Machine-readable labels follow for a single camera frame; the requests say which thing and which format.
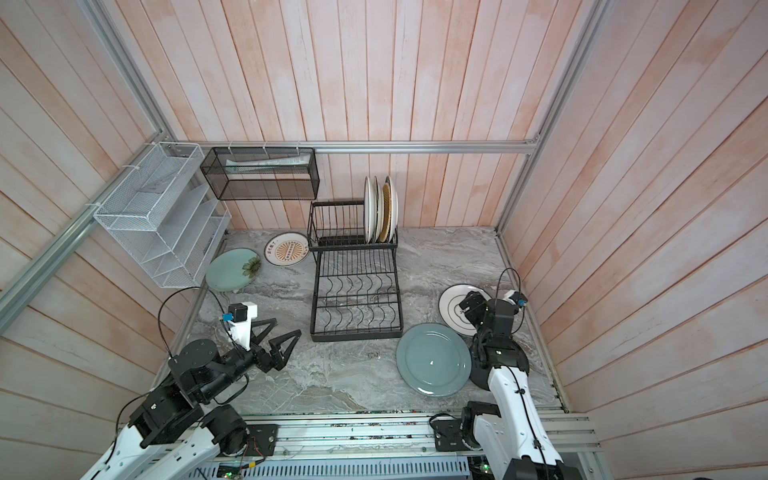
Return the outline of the black round plate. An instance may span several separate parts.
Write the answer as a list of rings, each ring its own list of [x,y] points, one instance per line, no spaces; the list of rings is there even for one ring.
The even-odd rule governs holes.
[[[486,360],[482,360],[479,356],[472,357],[472,366],[470,372],[470,380],[478,388],[489,391],[489,376],[491,370],[498,365],[498,361],[495,356],[491,356]]]

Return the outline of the large grey-green plate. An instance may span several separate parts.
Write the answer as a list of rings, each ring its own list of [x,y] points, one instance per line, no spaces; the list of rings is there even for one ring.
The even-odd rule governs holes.
[[[398,372],[413,390],[430,397],[459,392],[469,380],[469,348],[458,333],[437,323],[408,329],[396,349]]]

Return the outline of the black wire dish rack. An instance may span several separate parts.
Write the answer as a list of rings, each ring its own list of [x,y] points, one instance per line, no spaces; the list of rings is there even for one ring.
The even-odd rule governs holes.
[[[398,338],[404,330],[398,237],[365,242],[364,200],[311,204],[307,236],[316,262],[310,335],[315,342]]]

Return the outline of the white plate dark green rim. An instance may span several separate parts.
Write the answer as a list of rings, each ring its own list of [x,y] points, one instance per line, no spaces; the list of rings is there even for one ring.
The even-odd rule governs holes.
[[[390,224],[389,224],[389,231],[388,231],[388,242],[392,242],[395,231],[397,228],[397,222],[398,222],[398,195],[396,188],[394,186],[393,180],[390,176],[386,178],[386,184],[389,186],[389,192],[390,192]]]

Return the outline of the cream plate with berry sprigs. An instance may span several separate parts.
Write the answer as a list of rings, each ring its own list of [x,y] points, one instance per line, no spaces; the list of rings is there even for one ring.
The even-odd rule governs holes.
[[[374,187],[376,190],[376,214],[375,214],[375,229],[372,237],[374,243],[378,243],[380,240],[381,232],[384,225],[384,194],[382,186],[377,177],[374,178]]]

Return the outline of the yellow woven plate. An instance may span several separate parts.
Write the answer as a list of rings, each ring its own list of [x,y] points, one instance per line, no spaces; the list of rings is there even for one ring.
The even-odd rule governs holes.
[[[393,211],[392,188],[389,181],[386,181],[383,184],[381,192],[382,201],[380,202],[380,206],[382,227],[379,232],[378,240],[381,243],[384,243],[389,241]]]

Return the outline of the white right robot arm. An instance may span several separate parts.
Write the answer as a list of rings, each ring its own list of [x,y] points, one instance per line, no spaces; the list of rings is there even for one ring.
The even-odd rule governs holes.
[[[459,303],[476,334],[469,347],[470,380],[492,393],[492,403],[471,401],[462,411],[462,439],[482,450],[496,479],[580,479],[546,433],[528,384],[529,361],[513,338],[513,323],[527,303],[515,290],[502,299],[469,292]]]

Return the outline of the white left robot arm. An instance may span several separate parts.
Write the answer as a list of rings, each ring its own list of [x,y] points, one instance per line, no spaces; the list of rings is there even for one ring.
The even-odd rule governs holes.
[[[226,399],[205,412],[203,407],[255,367],[267,373],[285,368],[298,340],[299,329],[267,338],[277,321],[257,321],[249,330],[249,345],[236,344],[222,354],[214,341],[188,343],[168,361],[168,375],[141,396],[142,403],[115,434],[112,445],[83,475],[85,479],[183,479],[202,464],[224,455],[243,459],[253,448],[267,458],[244,418]]]

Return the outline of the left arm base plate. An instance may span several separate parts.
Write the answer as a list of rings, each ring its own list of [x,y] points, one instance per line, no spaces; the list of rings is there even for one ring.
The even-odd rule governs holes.
[[[246,457],[271,457],[274,455],[278,438],[278,424],[253,424],[247,425]]]

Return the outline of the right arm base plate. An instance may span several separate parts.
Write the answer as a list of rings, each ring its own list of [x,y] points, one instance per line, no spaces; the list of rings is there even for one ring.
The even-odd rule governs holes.
[[[439,452],[477,451],[479,445],[463,429],[460,418],[439,414],[428,420],[434,434],[435,449]]]

